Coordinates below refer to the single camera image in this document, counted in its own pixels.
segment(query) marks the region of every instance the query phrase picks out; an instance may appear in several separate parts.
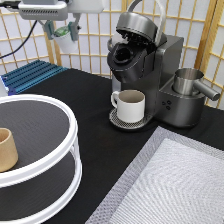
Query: gray mesh mat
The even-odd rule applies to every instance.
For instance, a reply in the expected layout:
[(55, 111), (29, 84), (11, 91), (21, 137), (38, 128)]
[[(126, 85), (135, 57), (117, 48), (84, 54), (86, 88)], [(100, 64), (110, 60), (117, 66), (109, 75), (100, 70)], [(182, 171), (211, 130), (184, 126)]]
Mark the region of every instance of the gray mesh mat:
[(224, 160), (224, 152), (159, 127), (87, 220), (87, 224), (109, 223), (110, 218), (165, 138)]
[(224, 161), (165, 139), (110, 224), (224, 222)]
[(0, 117), (0, 127), (12, 131), (19, 154), (19, 161), (12, 170), (51, 153), (65, 139), (70, 126), (64, 111), (40, 101), (0, 104)]
[(58, 200), (75, 175), (75, 161), (68, 153), (58, 164), (21, 184), (0, 189), (0, 222), (28, 217)]

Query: beige cup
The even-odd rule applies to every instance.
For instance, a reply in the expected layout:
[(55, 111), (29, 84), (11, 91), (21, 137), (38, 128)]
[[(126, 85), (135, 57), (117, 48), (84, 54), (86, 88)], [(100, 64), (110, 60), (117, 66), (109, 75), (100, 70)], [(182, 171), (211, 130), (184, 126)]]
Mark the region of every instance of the beige cup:
[(12, 132), (0, 128), (0, 172), (11, 169), (18, 161), (18, 153)]

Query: black table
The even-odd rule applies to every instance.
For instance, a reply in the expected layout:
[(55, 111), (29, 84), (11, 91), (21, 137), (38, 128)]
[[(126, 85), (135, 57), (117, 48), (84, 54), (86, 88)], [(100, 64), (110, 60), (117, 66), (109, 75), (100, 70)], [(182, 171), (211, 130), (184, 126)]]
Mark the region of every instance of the black table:
[(224, 111), (209, 107), (192, 129), (152, 121), (136, 133), (119, 131), (108, 119), (111, 85), (109, 79), (71, 69), (24, 92), (63, 101), (73, 110), (79, 126), (82, 181), (71, 202), (48, 224), (85, 223), (158, 126), (224, 150)]

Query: coffee maker drip tray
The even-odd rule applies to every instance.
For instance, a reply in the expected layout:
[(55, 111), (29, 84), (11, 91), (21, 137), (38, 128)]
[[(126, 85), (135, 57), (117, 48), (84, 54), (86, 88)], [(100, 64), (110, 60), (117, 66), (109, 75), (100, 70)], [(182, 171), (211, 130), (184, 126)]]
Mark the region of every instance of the coffee maker drip tray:
[(122, 129), (123, 131), (137, 131), (137, 130), (145, 127), (152, 120), (152, 118), (153, 118), (153, 116), (151, 116), (149, 114), (145, 114), (145, 117), (139, 122), (126, 123), (126, 122), (121, 121), (117, 117), (117, 109), (116, 108), (111, 110), (110, 115), (109, 115), (110, 122), (115, 127)]

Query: white ceramic cup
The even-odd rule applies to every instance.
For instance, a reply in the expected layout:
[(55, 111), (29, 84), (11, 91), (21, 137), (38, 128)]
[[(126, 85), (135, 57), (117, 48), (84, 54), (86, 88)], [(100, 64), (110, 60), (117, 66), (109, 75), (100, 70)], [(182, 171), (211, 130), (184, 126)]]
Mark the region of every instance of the white ceramic cup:
[(142, 92), (137, 90), (115, 91), (111, 95), (111, 102), (117, 108), (117, 117), (121, 121), (136, 123), (144, 118), (145, 95)]

